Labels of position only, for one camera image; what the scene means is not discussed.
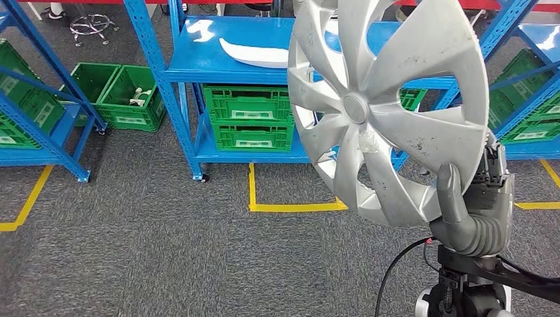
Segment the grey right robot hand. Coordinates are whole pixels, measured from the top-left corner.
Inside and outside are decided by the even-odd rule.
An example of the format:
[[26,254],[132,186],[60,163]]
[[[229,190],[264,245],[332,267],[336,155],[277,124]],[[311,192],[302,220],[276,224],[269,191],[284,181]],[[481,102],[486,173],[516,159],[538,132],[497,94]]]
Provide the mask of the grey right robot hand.
[[505,147],[486,145],[468,188],[462,187],[458,167],[446,162],[438,170],[439,221],[457,230],[499,227],[510,221],[514,177],[507,171]]

